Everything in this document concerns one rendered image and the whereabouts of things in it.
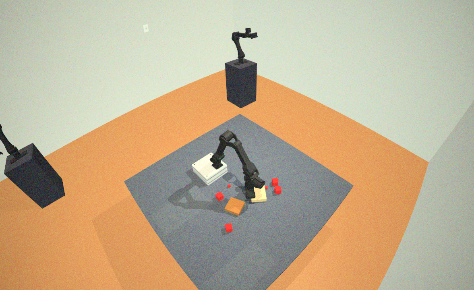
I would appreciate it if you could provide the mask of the orange square block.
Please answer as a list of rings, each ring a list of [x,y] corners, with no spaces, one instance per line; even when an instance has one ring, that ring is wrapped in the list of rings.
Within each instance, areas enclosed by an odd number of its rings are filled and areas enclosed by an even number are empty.
[[[231,197],[225,207],[225,211],[234,213],[235,215],[239,216],[239,214],[242,212],[244,205],[245,205],[244,201],[240,201],[238,199]]]

